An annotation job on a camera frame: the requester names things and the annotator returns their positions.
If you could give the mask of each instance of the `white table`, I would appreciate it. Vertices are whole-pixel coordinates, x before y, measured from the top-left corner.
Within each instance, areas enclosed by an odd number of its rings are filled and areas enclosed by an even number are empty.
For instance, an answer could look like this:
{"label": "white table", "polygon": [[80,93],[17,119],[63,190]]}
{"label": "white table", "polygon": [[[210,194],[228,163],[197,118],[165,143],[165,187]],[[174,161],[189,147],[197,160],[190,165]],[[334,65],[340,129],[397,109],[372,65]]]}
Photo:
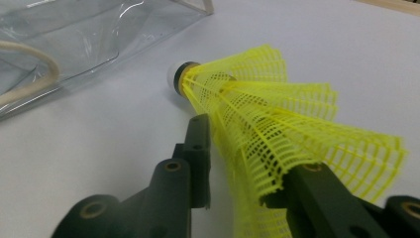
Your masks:
{"label": "white table", "polygon": [[[167,87],[168,67],[266,43],[282,50],[290,81],[328,81],[341,92],[338,122],[404,137],[410,155],[387,195],[420,197],[420,18],[350,0],[214,5],[213,16],[118,70],[0,123],[0,237],[49,237],[80,199],[125,199],[148,186],[194,115]],[[216,150],[212,163],[212,207],[193,211],[192,235],[232,237],[232,201]]]}

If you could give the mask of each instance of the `plastic bag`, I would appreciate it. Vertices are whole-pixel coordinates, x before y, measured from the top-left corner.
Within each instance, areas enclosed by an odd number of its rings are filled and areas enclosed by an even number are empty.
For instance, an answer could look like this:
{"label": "plastic bag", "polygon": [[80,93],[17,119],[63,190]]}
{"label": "plastic bag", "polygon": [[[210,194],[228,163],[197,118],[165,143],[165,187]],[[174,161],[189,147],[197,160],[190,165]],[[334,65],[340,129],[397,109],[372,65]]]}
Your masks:
{"label": "plastic bag", "polygon": [[212,11],[211,0],[0,0],[0,118]]}

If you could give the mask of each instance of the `white rope handle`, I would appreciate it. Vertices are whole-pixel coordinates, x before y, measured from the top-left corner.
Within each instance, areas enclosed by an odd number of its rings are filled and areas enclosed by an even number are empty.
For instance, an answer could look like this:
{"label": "white rope handle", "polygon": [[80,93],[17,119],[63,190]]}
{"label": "white rope handle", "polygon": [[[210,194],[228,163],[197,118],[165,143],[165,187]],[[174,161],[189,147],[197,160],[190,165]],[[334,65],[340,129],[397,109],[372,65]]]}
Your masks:
{"label": "white rope handle", "polygon": [[47,87],[53,85],[59,78],[59,68],[57,63],[51,57],[35,48],[23,44],[0,41],[0,50],[17,51],[31,55],[44,61],[49,68],[49,72],[42,78],[37,79],[24,87],[13,89],[3,95],[0,95],[0,107],[46,89]]}

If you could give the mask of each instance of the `yellow plastic shuttlecock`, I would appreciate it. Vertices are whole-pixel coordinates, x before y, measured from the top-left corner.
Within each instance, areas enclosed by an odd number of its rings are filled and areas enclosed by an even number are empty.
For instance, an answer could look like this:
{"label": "yellow plastic shuttlecock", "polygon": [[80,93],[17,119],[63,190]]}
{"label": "yellow plastic shuttlecock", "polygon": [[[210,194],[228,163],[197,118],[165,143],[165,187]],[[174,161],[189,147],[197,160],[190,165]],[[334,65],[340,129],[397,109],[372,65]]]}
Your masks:
{"label": "yellow plastic shuttlecock", "polygon": [[291,237],[285,209],[259,198],[283,189],[282,177],[327,164],[348,190],[376,201],[406,152],[401,139],[332,122],[337,93],[328,83],[288,83],[278,50],[264,45],[204,64],[178,64],[168,81],[211,119],[235,204],[235,237]]}

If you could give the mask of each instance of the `plastic packaging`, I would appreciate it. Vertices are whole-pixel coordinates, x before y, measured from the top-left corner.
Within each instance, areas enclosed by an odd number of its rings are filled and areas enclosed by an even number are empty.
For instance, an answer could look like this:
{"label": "plastic packaging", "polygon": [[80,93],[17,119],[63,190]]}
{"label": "plastic packaging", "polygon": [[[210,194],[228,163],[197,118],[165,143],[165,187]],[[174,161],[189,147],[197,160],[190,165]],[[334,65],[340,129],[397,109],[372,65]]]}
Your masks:
{"label": "plastic packaging", "polygon": [[285,62],[270,46],[177,65],[168,73],[171,86],[197,114],[209,115],[225,159],[235,237],[290,237],[285,209],[267,209],[260,198],[283,189],[283,176],[296,166],[325,163],[352,194],[370,202],[402,167],[401,138],[333,122],[337,93],[328,83],[287,82]]}
{"label": "plastic packaging", "polygon": [[0,119],[212,12],[211,0],[0,0]]}

